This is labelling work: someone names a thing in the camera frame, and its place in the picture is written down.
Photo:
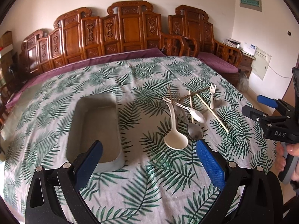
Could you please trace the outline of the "person's right hand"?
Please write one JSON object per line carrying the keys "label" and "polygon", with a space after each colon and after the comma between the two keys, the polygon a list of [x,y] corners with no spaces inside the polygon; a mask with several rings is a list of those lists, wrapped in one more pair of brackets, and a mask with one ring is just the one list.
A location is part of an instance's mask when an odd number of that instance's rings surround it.
{"label": "person's right hand", "polygon": [[[299,156],[298,143],[297,144],[288,144],[286,146],[286,151],[288,152],[288,154],[298,157]],[[277,171],[283,171],[284,167],[286,166],[286,160],[283,157],[283,153],[284,153],[284,147],[281,145],[280,142],[277,142],[276,161],[275,161],[275,167],[276,167]],[[291,176],[291,180],[298,182],[298,177],[299,177],[298,174],[299,174],[299,169],[298,169],[298,164],[297,164],[296,169]]]}

